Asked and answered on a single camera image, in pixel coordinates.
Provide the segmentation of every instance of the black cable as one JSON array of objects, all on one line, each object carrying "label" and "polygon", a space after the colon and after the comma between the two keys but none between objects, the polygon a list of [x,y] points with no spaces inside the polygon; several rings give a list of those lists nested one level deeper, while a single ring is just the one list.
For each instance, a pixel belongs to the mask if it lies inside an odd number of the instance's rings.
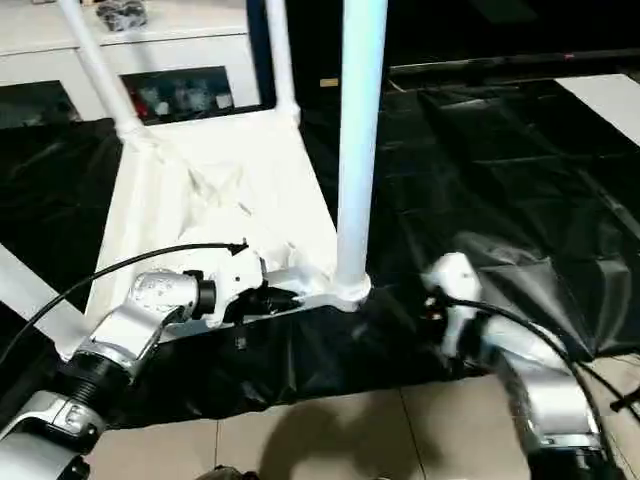
[{"label": "black cable", "polygon": [[587,402],[589,403],[589,407],[591,407],[591,410],[593,411],[595,422],[598,427],[598,431],[600,432],[602,448],[607,457],[607,460],[611,462],[615,462],[613,449],[611,447],[611,443],[609,442],[609,438],[607,437],[606,430],[602,422],[602,416],[600,415],[600,410],[598,409],[598,405],[596,404],[593,398],[593,395],[589,390],[589,386],[587,385],[584,378],[582,378],[582,376],[578,372],[578,369],[574,366],[573,361],[571,360],[567,352],[565,352],[561,347],[559,347],[556,344],[556,342],[554,342],[551,338],[549,338],[547,334],[545,334],[542,330],[537,328],[535,324],[527,320],[524,320],[523,318],[520,318],[518,315],[510,312],[509,310],[506,310],[504,308],[498,307],[496,305],[491,305],[485,302],[476,302],[473,300],[461,300],[457,298],[452,298],[443,293],[440,293],[438,295],[438,299],[443,301],[445,306],[459,305],[463,307],[471,307],[471,308],[475,308],[476,310],[480,310],[493,315],[500,315],[501,317],[508,318],[509,320],[513,321],[514,323],[517,323],[521,327],[526,328],[528,331],[530,331],[531,333],[536,335],[540,340],[542,340],[545,344],[547,344],[547,346],[551,348],[551,350],[553,350],[553,352],[556,355],[558,355],[560,359],[562,359],[562,361],[565,363],[565,365],[567,366],[571,374],[575,377],[576,382],[578,382],[578,385],[580,385],[580,388],[582,388],[584,395],[587,399]]},{"label": "black cable", "polygon": [[[640,414],[638,414],[638,412],[636,412],[636,410],[633,408],[633,405],[627,405],[626,404],[626,402],[625,402],[625,400],[627,398],[626,395],[624,395],[620,390],[618,390],[616,387],[611,385],[611,383],[606,378],[604,378],[602,375],[600,375],[598,372],[596,372],[589,365],[585,365],[584,363],[579,363],[578,365],[580,365],[580,367],[582,369],[584,369],[585,372],[587,372],[589,375],[591,375],[603,387],[605,387],[607,390],[609,390],[611,395],[613,395],[616,398],[617,402],[623,402],[623,407],[622,408],[626,408],[627,410],[629,410],[629,413],[631,414],[633,419],[636,422],[638,422],[638,425],[640,425]],[[622,408],[619,408],[617,410],[612,408],[612,410],[615,412],[615,411],[622,410]]]},{"label": "black cable", "polygon": [[22,337],[24,337],[31,330],[31,328],[33,328],[34,325],[36,323],[38,323],[38,321],[42,317],[44,317],[53,307],[58,305],[60,302],[62,302],[65,298],[67,298],[69,295],[71,295],[77,289],[79,289],[81,287],[84,287],[86,284],[91,283],[91,282],[93,282],[94,280],[97,280],[100,277],[104,277],[105,275],[113,273],[116,270],[119,270],[119,269],[124,268],[124,267],[128,267],[129,265],[133,265],[134,263],[141,262],[141,261],[146,260],[148,258],[158,257],[160,255],[164,255],[164,254],[167,254],[167,253],[173,253],[173,252],[179,252],[179,251],[182,251],[182,250],[199,250],[199,249],[208,249],[208,248],[217,248],[217,249],[224,248],[224,249],[229,250],[232,255],[235,255],[236,253],[238,253],[238,252],[244,250],[245,248],[247,248],[247,246],[246,245],[235,245],[235,244],[230,244],[230,243],[190,243],[190,244],[186,244],[186,245],[174,245],[172,247],[160,248],[158,250],[152,250],[150,252],[142,253],[140,255],[136,255],[135,257],[128,258],[127,260],[123,260],[121,262],[114,263],[113,265],[111,265],[109,267],[103,268],[102,270],[99,270],[99,271],[97,271],[97,272],[95,272],[95,273],[83,278],[79,282],[75,283],[73,286],[71,286],[70,288],[68,288],[64,292],[62,292],[60,295],[55,297],[53,300],[51,300],[49,303],[47,303],[44,307],[42,307],[40,310],[38,310],[35,313],[35,315],[33,315],[33,317],[31,317],[29,319],[29,321],[24,325],[24,327],[22,327],[22,329],[16,334],[16,336],[13,337],[13,339],[11,339],[11,342],[9,342],[9,345],[7,346],[7,348],[5,348],[4,352],[2,353],[2,357],[0,357],[0,368],[2,368],[2,365],[4,364],[4,362],[9,357],[9,354],[15,348],[15,346],[18,344],[18,342],[22,339]]},{"label": "black cable", "polygon": [[611,410],[618,413],[625,408],[633,408],[633,405],[640,402],[640,387],[637,387],[631,393],[625,394],[621,399],[611,402]]}]

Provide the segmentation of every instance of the silver robotic arm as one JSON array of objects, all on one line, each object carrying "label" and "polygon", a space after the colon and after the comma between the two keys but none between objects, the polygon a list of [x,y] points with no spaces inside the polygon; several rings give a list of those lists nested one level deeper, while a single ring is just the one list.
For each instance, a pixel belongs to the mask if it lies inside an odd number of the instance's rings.
[{"label": "silver robotic arm", "polygon": [[[464,254],[442,257],[428,287],[449,298],[479,301],[479,279]],[[428,303],[433,304],[433,297]],[[478,312],[452,302],[446,308],[441,351],[494,371],[509,396],[510,409],[532,478],[623,479],[603,452],[604,433],[585,391],[563,358],[540,335],[503,317],[473,322]],[[562,343],[537,327],[557,346]]]},{"label": "silver robotic arm", "polygon": [[63,365],[48,390],[35,393],[0,432],[0,478],[83,480],[89,453],[112,409],[126,395],[169,324],[225,317],[245,292],[264,287],[260,257],[246,248],[215,278],[199,272],[139,275]]}]

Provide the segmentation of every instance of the white pole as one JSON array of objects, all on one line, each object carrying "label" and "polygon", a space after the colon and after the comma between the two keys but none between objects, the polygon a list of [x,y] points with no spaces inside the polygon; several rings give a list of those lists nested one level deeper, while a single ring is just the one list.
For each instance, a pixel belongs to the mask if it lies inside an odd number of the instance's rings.
[{"label": "white pole", "polygon": [[[0,301],[29,319],[57,296],[53,288],[0,244]],[[66,300],[36,323],[36,328],[53,340],[65,360],[71,358],[94,327]]]},{"label": "white pole", "polygon": [[300,121],[291,70],[291,49],[285,0],[267,0],[267,22],[273,59],[273,79],[276,87],[276,109]]},{"label": "white pole", "polygon": [[85,70],[87,70],[102,103],[116,122],[118,134],[120,136],[126,135],[142,127],[122,80],[109,68],[98,42],[84,21],[80,2],[78,0],[58,0],[58,4],[80,46]]},{"label": "white pole", "polygon": [[334,282],[351,297],[370,289],[365,265],[386,22],[387,0],[345,0]]}]

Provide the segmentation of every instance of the white cabinet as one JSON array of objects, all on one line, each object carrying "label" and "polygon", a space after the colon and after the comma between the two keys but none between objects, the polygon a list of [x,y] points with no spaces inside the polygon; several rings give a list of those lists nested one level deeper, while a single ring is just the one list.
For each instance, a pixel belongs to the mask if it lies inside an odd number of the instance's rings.
[{"label": "white cabinet", "polygon": [[[107,30],[95,7],[85,7],[86,21],[117,73],[222,67],[234,106],[260,103],[245,0],[145,4],[148,25],[118,33]],[[82,120],[107,116],[58,6],[1,0],[0,88],[46,81],[61,83]]]}]

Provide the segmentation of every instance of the tile floor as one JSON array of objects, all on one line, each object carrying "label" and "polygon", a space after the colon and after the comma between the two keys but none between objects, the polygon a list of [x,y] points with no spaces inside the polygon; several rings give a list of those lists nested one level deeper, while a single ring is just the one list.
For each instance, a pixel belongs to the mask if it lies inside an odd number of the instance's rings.
[{"label": "tile floor", "polygon": [[[597,370],[626,391],[640,360]],[[627,478],[640,474],[640,429],[594,393]],[[519,480],[528,478],[495,377],[311,400],[216,421],[108,432],[89,457],[92,480],[193,480],[215,465],[264,480]]]}]

